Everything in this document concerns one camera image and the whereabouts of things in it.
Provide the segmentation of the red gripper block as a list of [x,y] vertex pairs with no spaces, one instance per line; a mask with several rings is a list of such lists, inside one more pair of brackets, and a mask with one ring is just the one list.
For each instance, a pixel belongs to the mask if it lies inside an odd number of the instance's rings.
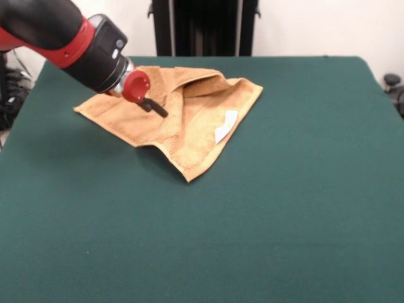
[[128,102],[136,103],[145,112],[155,112],[160,117],[166,118],[168,112],[156,101],[145,98],[150,89],[150,79],[141,70],[134,69],[123,74],[118,84],[106,94],[113,97],[121,97]]

